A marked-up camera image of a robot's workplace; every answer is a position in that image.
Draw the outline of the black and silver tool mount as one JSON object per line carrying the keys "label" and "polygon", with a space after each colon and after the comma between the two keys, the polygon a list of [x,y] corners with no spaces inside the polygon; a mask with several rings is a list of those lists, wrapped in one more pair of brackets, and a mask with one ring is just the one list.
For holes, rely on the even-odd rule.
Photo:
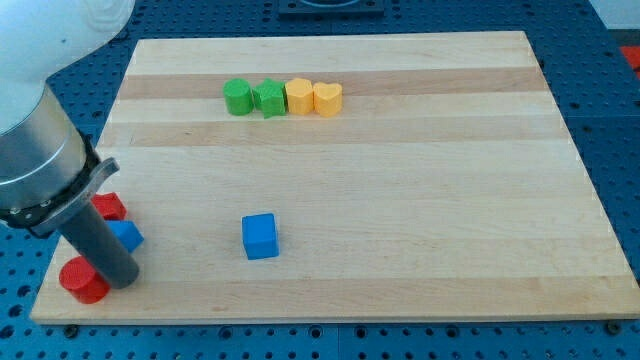
{"label": "black and silver tool mount", "polygon": [[24,229],[33,237],[47,238],[89,203],[102,184],[120,170],[114,158],[101,160],[91,143],[91,135],[80,133],[86,161],[69,186],[55,196],[23,209],[2,209],[1,223]]}

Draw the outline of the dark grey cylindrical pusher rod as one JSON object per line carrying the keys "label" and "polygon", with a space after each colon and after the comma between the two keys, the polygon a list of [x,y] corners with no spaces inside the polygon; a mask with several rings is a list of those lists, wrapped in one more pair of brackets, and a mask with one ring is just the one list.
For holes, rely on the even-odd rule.
{"label": "dark grey cylindrical pusher rod", "polygon": [[112,288],[126,288],[138,278],[138,264],[91,202],[59,231]]}

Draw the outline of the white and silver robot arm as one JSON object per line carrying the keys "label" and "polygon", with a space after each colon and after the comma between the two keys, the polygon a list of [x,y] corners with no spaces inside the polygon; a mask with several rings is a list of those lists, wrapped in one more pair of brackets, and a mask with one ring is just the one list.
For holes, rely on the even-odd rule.
{"label": "white and silver robot arm", "polygon": [[92,204],[115,159],[101,159],[71,122],[48,78],[115,38],[133,0],[1,3],[1,221],[44,238],[54,231],[113,288],[138,264]]}

